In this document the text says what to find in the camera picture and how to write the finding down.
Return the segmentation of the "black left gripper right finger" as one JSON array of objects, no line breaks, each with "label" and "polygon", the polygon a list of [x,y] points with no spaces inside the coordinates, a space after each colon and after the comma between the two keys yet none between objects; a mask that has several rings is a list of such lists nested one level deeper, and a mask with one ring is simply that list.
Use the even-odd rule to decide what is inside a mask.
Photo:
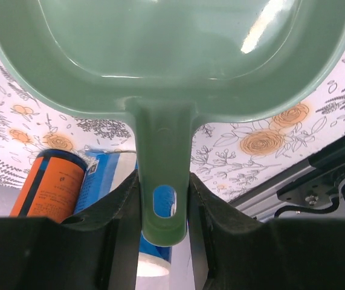
[{"label": "black left gripper right finger", "polygon": [[345,289],[345,219],[259,222],[189,181],[196,289]]}]

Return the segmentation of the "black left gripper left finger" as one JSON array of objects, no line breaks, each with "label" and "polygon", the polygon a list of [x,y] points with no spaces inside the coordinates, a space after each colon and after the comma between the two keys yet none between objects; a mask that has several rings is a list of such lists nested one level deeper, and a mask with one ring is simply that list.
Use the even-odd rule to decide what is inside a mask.
[{"label": "black left gripper left finger", "polygon": [[62,223],[0,217],[0,289],[134,289],[140,210],[133,173]]}]

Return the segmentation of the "green plastic dustpan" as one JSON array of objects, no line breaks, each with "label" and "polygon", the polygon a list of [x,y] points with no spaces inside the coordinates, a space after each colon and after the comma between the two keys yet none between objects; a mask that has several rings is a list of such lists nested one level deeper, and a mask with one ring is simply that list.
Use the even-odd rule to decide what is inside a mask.
[{"label": "green plastic dustpan", "polygon": [[345,50],[345,1],[0,1],[0,60],[32,96],[135,135],[142,231],[187,232],[195,130],[281,113]]}]

